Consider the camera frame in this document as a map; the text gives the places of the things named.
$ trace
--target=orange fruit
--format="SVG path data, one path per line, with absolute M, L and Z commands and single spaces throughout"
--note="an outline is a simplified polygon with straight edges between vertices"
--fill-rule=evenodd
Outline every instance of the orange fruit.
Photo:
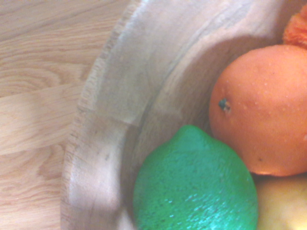
M 283 42 L 307 49 L 307 4 L 291 17 L 283 33 Z
M 237 58 L 213 88 L 209 119 L 251 172 L 306 172 L 307 50 L 275 45 Z

